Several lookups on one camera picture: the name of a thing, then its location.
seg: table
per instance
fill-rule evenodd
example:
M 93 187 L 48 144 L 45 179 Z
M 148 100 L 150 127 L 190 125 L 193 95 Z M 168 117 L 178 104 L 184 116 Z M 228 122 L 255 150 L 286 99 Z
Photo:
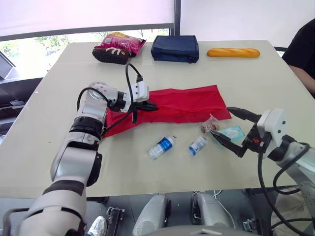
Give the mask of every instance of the table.
M 125 68 L 95 60 L 96 43 L 70 43 L 57 63 L 38 85 L 0 145 L 0 197 L 35 198 L 51 184 L 50 166 L 76 114 L 76 99 L 82 88 L 103 81 L 124 91 Z M 130 62 L 143 75 L 151 90 L 188 89 L 218 85 L 227 106 L 261 114 L 284 108 L 288 134 L 315 145 L 315 101 L 278 56 L 268 41 L 199 42 L 196 64 L 153 61 L 146 43 Z M 210 58 L 213 47 L 251 47 L 258 58 Z M 130 70 L 131 80 L 136 77 Z M 247 133 L 252 123 L 238 118 L 223 121 L 239 125 Z M 187 147 L 200 135 L 198 123 L 146 123 L 103 140 L 101 173 L 87 196 L 113 196 L 157 192 L 259 187 L 257 154 L 247 151 L 238 158 L 211 140 L 194 158 Z M 173 133 L 176 146 L 156 161 L 145 156 L 161 137 Z M 267 186 L 279 167 L 263 162 Z M 279 185 L 294 184 L 284 174 Z

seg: small packet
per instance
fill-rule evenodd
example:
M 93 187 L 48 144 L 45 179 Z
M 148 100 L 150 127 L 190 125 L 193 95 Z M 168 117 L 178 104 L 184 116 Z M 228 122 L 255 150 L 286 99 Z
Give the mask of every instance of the small packet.
M 146 42 L 145 39 L 134 38 L 120 32 L 113 32 L 107 35 L 103 41 L 94 48 L 119 48 L 129 51 L 132 57 L 135 57 Z
M 231 127 L 219 130 L 218 132 L 229 137 L 232 142 L 238 141 L 239 139 L 245 136 L 244 132 L 239 126 L 231 126 Z
M 223 128 L 225 128 L 225 126 L 223 126 L 223 124 L 218 121 L 218 119 L 215 118 L 212 114 L 210 114 L 210 118 L 203 122 L 200 126 L 200 130 L 202 133 L 209 133 L 211 130 L 219 131 Z

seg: shoe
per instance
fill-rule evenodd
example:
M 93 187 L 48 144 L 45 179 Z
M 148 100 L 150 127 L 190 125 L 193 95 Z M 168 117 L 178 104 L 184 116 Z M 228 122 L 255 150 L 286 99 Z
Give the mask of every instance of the shoe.
M 99 216 L 93 222 L 86 236 L 105 236 L 107 231 L 107 222 L 103 216 Z
M 105 63 L 127 64 L 129 60 L 129 52 L 119 48 L 94 48 L 92 51 L 93 56 Z

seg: white wall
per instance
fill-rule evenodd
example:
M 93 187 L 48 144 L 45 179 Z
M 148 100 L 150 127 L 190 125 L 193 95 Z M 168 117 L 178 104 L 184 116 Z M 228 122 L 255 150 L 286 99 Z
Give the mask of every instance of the white wall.
M 182 0 L 181 35 L 199 41 L 267 39 L 288 47 L 315 17 L 315 0 Z

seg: person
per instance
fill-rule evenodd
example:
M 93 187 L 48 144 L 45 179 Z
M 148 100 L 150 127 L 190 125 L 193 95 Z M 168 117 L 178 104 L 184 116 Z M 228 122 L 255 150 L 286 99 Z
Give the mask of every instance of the person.
M 282 56 L 315 98 L 315 19 L 299 29 Z

